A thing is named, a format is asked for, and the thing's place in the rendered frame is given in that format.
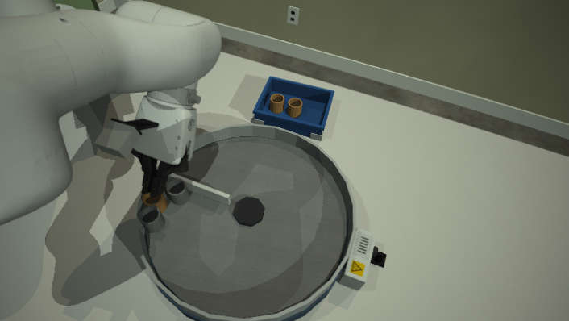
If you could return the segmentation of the bronze bushing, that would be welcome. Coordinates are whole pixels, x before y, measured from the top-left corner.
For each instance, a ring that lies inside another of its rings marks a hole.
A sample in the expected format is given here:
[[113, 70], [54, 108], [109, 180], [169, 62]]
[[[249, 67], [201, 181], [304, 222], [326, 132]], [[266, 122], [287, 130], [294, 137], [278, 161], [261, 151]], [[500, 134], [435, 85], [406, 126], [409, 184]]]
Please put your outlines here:
[[291, 98], [288, 103], [288, 116], [297, 118], [301, 115], [302, 100], [299, 98]]
[[[148, 203], [152, 203], [152, 202], [154, 202], [155, 200], [158, 200], [158, 199], [159, 199], [159, 201], [158, 201], [157, 203], [148, 204]], [[156, 196], [156, 197], [154, 197], [154, 198], [151, 198], [151, 197], [150, 197], [150, 193], [144, 194], [144, 195], [143, 195], [143, 202], [144, 202], [145, 206], [156, 206], [156, 207], [158, 207], [158, 208], [160, 209], [161, 214], [162, 214], [163, 212], [165, 212], [165, 210], [167, 209], [167, 206], [168, 206], [168, 203], [167, 203], [167, 201], [166, 201], [166, 199], [165, 199], [165, 197], [164, 197], [163, 194], [161, 194], [161, 195], [159, 195], [159, 196]]]
[[270, 111], [279, 114], [284, 110], [285, 97], [281, 94], [273, 94], [270, 97]]

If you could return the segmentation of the grey metal bushing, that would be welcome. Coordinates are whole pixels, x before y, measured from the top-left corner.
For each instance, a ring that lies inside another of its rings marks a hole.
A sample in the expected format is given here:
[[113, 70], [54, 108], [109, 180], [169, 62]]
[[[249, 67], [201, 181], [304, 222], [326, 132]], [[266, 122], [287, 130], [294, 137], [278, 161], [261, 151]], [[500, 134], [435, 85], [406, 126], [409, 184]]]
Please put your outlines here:
[[[155, 216], [158, 216], [156, 220], [150, 223], [147, 222], [150, 218]], [[151, 233], [156, 233], [162, 230], [165, 225], [164, 216], [161, 214], [160, 209], [156, 206], [147, 206], [143, 208], [139, 213], [139, 220], [145, 229]]]
[[[174, 194], [178, 190], [182, 190], [179, 194]], [[185, 181], [182, 179], [174, 179], [167, 185], [167, 192], [171, 201], [176, 205], [182, 205], [189, 200], [189, 190]]]
[[171, 181], [171, 180], [170, 180], [170, 178], [169, 178], [169, 176], [168, 176], [168, 177], [167, 177], [167, 181], [166, 181], [165, 190], [164, 190], [164, 192], [163, 192], [163, 195], [164, 195], [165, 198], [169, 197], [168, 192], [167, 192], [167, 185], [168, 185], [168, 183], [169, 183], [170, 181]]

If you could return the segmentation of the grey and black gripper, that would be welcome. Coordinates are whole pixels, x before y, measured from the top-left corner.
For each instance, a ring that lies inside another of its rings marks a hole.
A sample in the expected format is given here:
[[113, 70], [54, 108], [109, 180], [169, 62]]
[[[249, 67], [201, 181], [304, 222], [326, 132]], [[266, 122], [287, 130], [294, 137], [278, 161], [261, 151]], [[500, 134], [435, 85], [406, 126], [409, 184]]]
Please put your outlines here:
[[[168, 175], [189, 170], [187, 151], [190, 161], [197, 130], [197, 109], [144, 95], [137, 119], [159, 124], [158, 127], [141, 130], [143, 134], [131, 150], [138, 157], [144, 172], [141, 193], [150, 192], [150, 197], [154, 198], [164, 192]], [[160, 161], [158, 170], [157, 160]]]

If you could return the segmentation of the blue plastic crate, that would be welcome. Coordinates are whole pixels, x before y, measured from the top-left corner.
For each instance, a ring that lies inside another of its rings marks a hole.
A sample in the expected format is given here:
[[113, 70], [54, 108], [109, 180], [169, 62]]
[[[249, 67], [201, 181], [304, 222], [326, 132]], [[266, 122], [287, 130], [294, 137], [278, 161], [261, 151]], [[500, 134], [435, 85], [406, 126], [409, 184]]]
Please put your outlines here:
[[[273, 94], [284, 96], [284, 110], [279, 114], [270, 111], [270, 97]], [[333, 97], [333, 90], [270, 76], [253, 110], [253, 122], [280, 127], [321, 141]], [[297, 118], [287, 114], [290, 98], [302, 100], [301, 115]]]

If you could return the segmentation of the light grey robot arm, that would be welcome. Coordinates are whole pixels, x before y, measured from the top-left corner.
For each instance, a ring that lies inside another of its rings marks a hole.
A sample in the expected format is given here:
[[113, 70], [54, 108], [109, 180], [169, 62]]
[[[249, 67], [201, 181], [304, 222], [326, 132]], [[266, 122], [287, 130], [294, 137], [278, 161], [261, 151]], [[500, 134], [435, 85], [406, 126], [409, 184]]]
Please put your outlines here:
[[[214, 22], [152, 2], [129, 1], [111, 14], [53, 0], [0, 0], [0, 226], [69, 187], [60, 117], [107, 94], [199, 104], [198, 80], [221, 49]], [[127, 159], [141, 130], [158, 126], [112, 118], [94, 144]]]

